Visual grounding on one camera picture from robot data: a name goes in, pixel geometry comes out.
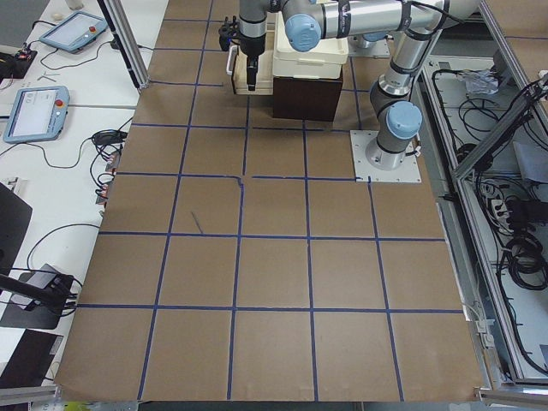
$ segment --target white metal plate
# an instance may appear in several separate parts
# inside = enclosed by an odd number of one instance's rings
[[[390,49],[386,40],[379,40],[373,47],[364,49],[358,46],[357,41],[348,39],[348,55],[350,57],[389,58]]]
[[[369,141],[377,137],[376,130],[352,130],[352,155],[354,157],[354,172],[358,182],[421,182],[419,165],[415,156],[405,157],[402,165],[392,171],[379,170],[373,167],[366,158],[366,147]],[[409,143],[407,152],[413,151]]]

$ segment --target robotic arm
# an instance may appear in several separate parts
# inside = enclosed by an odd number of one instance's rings
[[[221,46],[238,39],[247,55],[247,84],[255,88],[259,56],[265,51],[266,13],[281,12],[292,47],[306,52],[321,39],[355,34],[402,32],[390,67],[371,88],[371,102],[380,131],[366,150],[381,170],[393,170],[405,156],[408,142],[422,123],[419,109],[409,103],[413,78],[430,54],[439,30],[469,17],[480,0],[240,0],[240,20],[228,19],[219,30]]]

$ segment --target light blue round cap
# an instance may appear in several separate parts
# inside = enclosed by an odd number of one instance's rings
[[[292,15],[285,22],[289,43],[297,51],[310,51],[321,39],[319,24],[310,15]]]
[[[368,34],[364,34],[363,38],[367,41],[374,42],[374,41],[379,41],[384,39],[386,37],[386,34],[388,33],[387,32],[368,33]]]
[[[417,106],[408,101],[398,101],[388,110],[386,124],[390,132],[400,140],[409,140],[422,124],[422,114]]]

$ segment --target white tabletop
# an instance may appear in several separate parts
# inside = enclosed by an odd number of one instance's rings
[[[58,140],[36,143],[47,152],[48,159],[55,165],[73,164],[78,157],[80,143],[92,134],[107,128],[119,128],[131,116],[133,110],[74,107],[69,110],[65,127]],[[5,122],[0,122],[3,131]],[[0,152],[10,145],[0,142]],[[33,245],[50,230],[71,223],[93,223],[100,225],[99,212],[103,209],[95,205],[95,185],[90,177],[89,167],[97,152],[91,142],[83,148],[79,164],[70,170],[56,170],[47,167],[42,152],[32,146],[19,145],[0,157],[0,180],[20,177],[26,180],[20,196],[33,208],[33,216],[25,241],[21,247],[15,266],[25,267],[26,258]],[[104,170],[105,162],[99,159],[94,167],[97,176]],[[92,256],[97,237],[97,229],[91,227],[71,227],[49,236],[33,253],[32,268],[43,264],[55,267],[63,274],[70,274],[84,281],[87,266]],[[12,272],[18,277],[20,272]],[[7,301],[9,293],[2,293],[0,301]],[[0,304],[0,316],[5,308]],[[62,318],[52,332],[67,336],[72,316]],[[0,327],[0,371],[1,364],[9,360],[19,342],[23,329]],[[61,358],[64,340],[55,360]]]
[[[122,5],[132,27],[135,39],[139,45],[153,47],[164,17],[168,0],[122,0]],[[95,0],[83,0],[84,9],[92,15],[101,16],[101,10]],[[53,21],[52,15],[60,13],[69,16],[72,11],[64,0],[51,0],[45,8],[41,20]],[[34,41],[51,27],[37,23],[29,41]],[[98,47],[105,41],[112,40],[110,30],[100,34],[96,41],[86,46],[83,51],[71,54],[59,50],[47,57],[45,64],[51,68],[64,65],[73,65],[84,62],[97,55]],[[0,90],[0,104],[13,104],[17,90],[23,87],[66,86],[70,93],[70,105],[86,107],[126,107],[134,108],[137,105],[139,94],[129,77],[129,73],[122,59],[120,51],[113,50],[110,45],[104,45],[98,54],[98,59],[75,68],[62,68],[52,71],[40,63],[40,59],[55,48],[37,41],[32,45],[38,52],[36,59],[28,70],[24,79],[13,80],[13,84],[5,90]],[[148,67],[152,52],[140,49],[143,60]],[[59,74],[50,76],[55,82],[40,79],[44,73]],[[4,79],[0,88],[5,87],[11,80]]]

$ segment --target white screen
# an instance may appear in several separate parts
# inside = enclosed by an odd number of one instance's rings
[[[89,15],[77,15],[66,23],[59,26],[57,30],[46,36],[48,40],[55,41],[60,45],[71,45],[77,39],[89,31],[89,27],[95,26],[99,19]]]
[[[47,133],[56,95],[57,90],[24,92],[21,95],[13,136]]]

